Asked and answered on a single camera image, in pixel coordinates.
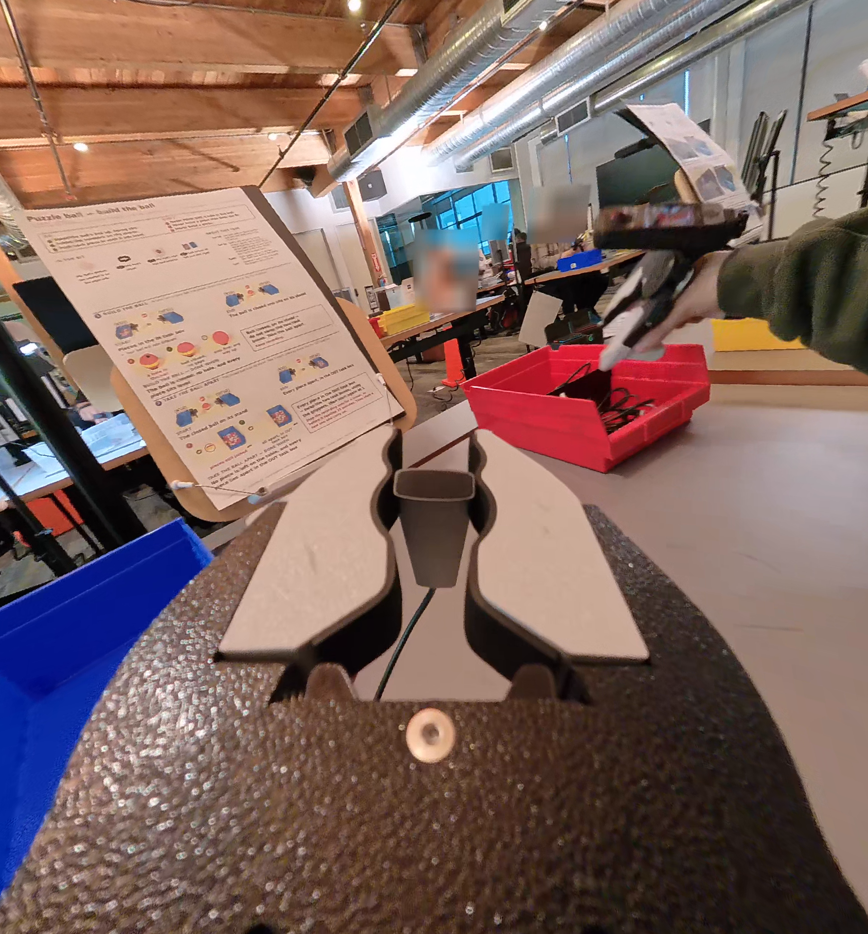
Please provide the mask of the silver usb hub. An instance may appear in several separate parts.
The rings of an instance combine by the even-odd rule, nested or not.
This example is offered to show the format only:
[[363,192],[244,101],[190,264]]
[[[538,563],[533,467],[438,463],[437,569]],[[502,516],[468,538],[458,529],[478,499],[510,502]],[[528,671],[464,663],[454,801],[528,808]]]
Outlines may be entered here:
[[394,475],[393,494],[417,584],[426,593],[413,613],[374,694],[380,701],[398,660],[437,590],[455,586],[476,481],[470,470],[407,468]]

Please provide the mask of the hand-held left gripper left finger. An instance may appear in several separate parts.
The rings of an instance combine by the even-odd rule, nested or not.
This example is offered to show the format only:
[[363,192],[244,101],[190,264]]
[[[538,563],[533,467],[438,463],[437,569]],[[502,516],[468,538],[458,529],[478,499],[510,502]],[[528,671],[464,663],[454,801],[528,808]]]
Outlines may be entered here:
[[319,664],[350,677],[391,648],[402,626],[390,530],[401,433],[379,427],[308,475],[272,537],[218,646],[229,661],[279,662],[283,683]]

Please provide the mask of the person's right forearm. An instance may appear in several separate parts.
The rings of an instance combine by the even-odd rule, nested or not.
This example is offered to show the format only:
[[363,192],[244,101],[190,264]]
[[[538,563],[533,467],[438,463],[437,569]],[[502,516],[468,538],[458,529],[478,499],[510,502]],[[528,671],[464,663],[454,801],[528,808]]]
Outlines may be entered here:
[[868,207],[814,220],[724,261],[718,306],[868,376]]

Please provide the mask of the printed instruction sheet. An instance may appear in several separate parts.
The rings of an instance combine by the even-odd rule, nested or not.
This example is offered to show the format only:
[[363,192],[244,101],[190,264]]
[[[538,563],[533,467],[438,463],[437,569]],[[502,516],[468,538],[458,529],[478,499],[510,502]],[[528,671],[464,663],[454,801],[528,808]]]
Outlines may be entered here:
[[64,204],[21,230],[200,518],[238,514],[405,415],[332,290],[256,188]]

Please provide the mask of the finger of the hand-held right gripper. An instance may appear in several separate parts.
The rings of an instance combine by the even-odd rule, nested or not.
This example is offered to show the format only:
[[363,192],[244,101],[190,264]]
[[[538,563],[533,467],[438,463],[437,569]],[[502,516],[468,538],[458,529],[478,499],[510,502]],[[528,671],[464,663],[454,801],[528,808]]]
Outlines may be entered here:
[[602,321],[603,350],[597,370],[610,373],[625,360],[654,362],[666,353],[663,344],[639,349],[646,335],[659,327],[669,316],[668,306],[620,306]]
[[617,288],[606,310],[604,323],[611,323],[639,301],[659,290],[659,255],[644,254]]

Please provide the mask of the narrow silver ventilation duct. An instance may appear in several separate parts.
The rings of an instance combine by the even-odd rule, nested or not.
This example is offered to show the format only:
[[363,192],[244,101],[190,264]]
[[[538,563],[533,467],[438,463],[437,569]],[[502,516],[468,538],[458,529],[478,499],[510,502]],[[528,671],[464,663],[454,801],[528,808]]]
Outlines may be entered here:
[[581,29],[515,78],[450,131],[423,147],[431,165],[467,167],[602,89],[656,53],[718,21],[729,11],[758,14],[763,25],[801,2],[628,2]]

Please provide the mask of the person's right hand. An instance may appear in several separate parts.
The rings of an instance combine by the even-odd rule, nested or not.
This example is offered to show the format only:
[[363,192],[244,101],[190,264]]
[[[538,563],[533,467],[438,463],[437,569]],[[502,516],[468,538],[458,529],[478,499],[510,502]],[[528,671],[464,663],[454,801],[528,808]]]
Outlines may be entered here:
[[654,352],[673,333],[689,325],[723,317],[718,299],[718,279],[725,261],[731,255],[732,251],[716,251],[697,260],[691,278],[675,299],[668,316],[636,344],[638,353]]

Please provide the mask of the red plastic bin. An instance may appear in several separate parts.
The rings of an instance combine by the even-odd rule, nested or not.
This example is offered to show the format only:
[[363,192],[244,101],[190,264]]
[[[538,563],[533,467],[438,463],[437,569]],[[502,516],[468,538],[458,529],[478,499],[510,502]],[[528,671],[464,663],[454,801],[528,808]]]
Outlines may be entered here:
[[597,365],[600,344],[546,346],[463,386],[479,428],[516,448],[609,473],[685,426],[709,400],[705,350],[670,344],[658,361],[615,366],[610,412],[589,401],[549,396],[581,365]]

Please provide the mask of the black tripod stand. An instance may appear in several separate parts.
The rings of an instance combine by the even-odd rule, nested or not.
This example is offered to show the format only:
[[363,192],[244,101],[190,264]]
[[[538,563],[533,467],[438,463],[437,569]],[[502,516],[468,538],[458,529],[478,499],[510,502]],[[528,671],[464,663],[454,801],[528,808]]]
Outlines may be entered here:
[[16,514],[23,540],[32,553],[54,574],[61,577],[76,570],[77,565],[56,541],[53,531],[47,529],[31,512],[0,471],[0,492]]

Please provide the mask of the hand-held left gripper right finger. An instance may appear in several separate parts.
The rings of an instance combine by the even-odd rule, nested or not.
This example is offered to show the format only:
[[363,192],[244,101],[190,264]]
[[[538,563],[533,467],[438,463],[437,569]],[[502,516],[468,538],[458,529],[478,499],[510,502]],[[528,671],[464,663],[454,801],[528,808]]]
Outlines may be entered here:
[[638,666],[650,651],[580,499],[494,433],[470,440],[475,495],[465,635],[509,681],[550,672],[556,694],[584,694],[582,666]]

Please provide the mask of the black pillar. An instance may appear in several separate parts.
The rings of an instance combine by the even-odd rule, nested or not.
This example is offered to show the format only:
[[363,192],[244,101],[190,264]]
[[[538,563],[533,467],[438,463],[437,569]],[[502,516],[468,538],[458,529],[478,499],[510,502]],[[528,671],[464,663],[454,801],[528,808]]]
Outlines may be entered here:
[[112,550],[145,535],[145,525],[78,435],[65,411],[44,388],[1,321],[0,379],[83,498],[84,517],[93,520],[91,529],[101,545]]

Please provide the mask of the yellow plastic bin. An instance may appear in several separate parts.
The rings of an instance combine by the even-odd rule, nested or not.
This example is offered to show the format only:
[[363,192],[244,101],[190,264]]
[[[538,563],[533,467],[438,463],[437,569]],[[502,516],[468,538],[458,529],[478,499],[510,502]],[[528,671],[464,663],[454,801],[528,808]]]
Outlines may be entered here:
[[805,349],[799,340],[781,340],[767,322],[755,319],[711,321],[717,352],[765,352]]

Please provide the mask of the blue plastic bin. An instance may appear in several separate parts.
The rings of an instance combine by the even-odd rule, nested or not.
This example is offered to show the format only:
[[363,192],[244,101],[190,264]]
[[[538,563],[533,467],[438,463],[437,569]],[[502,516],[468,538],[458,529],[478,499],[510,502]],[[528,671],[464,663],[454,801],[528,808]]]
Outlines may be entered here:
[[0,895],[105,687],[212,557],[173,521],[0,609]]

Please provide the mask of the yellow storage bin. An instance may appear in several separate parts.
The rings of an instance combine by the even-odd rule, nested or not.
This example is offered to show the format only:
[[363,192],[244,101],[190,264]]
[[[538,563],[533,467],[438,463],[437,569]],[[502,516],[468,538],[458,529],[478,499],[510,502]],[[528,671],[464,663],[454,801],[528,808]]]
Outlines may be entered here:
[[430,312],[425,305],[401,305],[382,312],[373,319],[373,326],[381,337],[387,338],[427,324]]

